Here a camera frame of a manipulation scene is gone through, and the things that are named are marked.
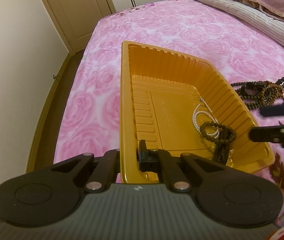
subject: folded blanket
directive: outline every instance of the folded blanket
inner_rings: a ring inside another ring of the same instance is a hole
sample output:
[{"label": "folded blanket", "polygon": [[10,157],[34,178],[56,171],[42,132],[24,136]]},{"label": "folded blanket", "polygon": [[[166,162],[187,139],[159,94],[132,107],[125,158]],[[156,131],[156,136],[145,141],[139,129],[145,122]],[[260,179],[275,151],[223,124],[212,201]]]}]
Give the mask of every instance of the folded blanket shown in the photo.
[{"label": "folded blanket", "polygon": [[256,27],[284,47],[284,22],[233,0],[196,0],[232,14]]}]

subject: beaded bracelet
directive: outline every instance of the beaded bracelet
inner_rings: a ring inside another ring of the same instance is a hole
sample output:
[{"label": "beaded bracelet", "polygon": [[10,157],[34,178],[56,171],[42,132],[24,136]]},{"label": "beaded bracelet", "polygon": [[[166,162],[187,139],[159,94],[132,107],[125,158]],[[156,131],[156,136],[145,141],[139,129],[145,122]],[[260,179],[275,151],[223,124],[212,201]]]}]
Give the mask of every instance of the beaded bracelet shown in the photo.
[{"label": "beaded bracelet", "polygon": [[[218,128],[229,130],[231,137],[227,140],[223,140],[223,139],[219,140],[218,138],[214,138],[210,135],[207,135],[207,133],[205,131],[205,128],[207,126],[215,126],[215,127],[218,127]],[[222,145],[222,144],[227,145],[228,143],[232,143],[236,139],[236,131],[234,131],[231,127],[225,126],[225,125],[217,123],[217,122],[205,122],[205,123],[203,123],[200,126],[200,133],[206,140],[211,141],[211,142],[215,143],[216,145]]]}]

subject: pearl necklace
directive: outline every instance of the pearl necklace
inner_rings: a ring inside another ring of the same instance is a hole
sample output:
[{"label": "pearl necklace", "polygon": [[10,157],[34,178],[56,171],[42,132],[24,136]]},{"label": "pearl necklace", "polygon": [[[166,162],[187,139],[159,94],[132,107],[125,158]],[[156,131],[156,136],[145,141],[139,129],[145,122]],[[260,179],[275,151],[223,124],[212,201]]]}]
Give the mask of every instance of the pearl necklace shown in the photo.
[{"label": "pearl necklace", "polygon": [[[206,108],[209,110],[209,112],[211,113],[208,113],[206,111],[198,111],[198,108],[200,107],[201,104],[198,104],[197,107],[194,109],[194,112],[193,112],[193,116],[192,116],[192,122],[193,122],[193,125],[194,125],[194,128],[197,130],[197,132],[201,135],[201,132],[200,132],[200,127],[199,125],[197,124],[196,122],[196,116],[198,114],[206,114],[213,122],[218,122],[216,118],[213,117],[213,113],[212,113],[212,110],[211,108],[209,108],[208,104],[204,101],[204,99],[202,97],[199,97],[199,100],[204,103],[204,105],[206,106]],[[210,135],[211,137],[215,137],[215,138],[218,138],[219,137],[219,129],[217,129],[214,133],[208,133],[207,135]]]}]

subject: pink floral bedspread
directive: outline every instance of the pink floral bedspread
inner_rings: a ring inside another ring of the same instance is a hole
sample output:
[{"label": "pink floral bedspread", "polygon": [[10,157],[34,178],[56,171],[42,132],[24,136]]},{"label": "pink floral bedspread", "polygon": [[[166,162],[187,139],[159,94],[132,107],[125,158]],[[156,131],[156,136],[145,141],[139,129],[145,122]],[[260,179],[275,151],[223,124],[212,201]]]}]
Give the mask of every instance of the pink floral bedspread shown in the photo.
[{"label": "pink floral bedspread", "polygon": [[[204,58],[228,82],[284,76],[284,48],[251,25],[194,0],[162,1],[113,14],[99,21],[78,67],[64,112],[54,162],[119,148],[121,43],[136,41]],[[260,126],[284,124],[262,119]],[[276,161],[257,173],[284,195],[284,150],[272,145]]]}]

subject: baseboard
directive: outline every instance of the baseboard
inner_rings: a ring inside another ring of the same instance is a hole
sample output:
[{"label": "baseboard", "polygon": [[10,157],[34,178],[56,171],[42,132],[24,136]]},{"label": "baseboard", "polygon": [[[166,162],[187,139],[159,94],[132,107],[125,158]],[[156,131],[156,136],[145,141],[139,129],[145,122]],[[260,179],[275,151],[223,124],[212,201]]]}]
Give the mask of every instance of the baseboard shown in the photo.
[{"label": "baseboard", "polygon": [[45,100],[45,103],[43,105],[42,112],[41,112],[41,115],[38,119],[37,126],[36,126],[36,129],[35,129],[35,133],[34,133],[34,136],[33,136],[33,141],[32,141],[31,149],[30,149],[30,152],[29,152],[29,159],[28,159],[27,165],[26,165],[26,173],[34,171],[38,146],[39,146],[39,143],[40,143],[40,140],[41,140],[42,131],[43,131],[43,127],[44,127],[44,124],[45,124],[45,121],[46,121],[46,117],[47,117],[48,111],[50,109],[56,88],[59,84],[61,76],[63,75],[63,72],[64,72],[70,58],[71,58],[71,55],[68,53],[66,55],[65,60],[63,61],[63,64],[62,64],[59,72],[57,73],[57,77],[54,80],[53,85],[52,85],[52,87],[51,87],[51,89],[50,89],[50,91],[47,95],[47,98]]}]

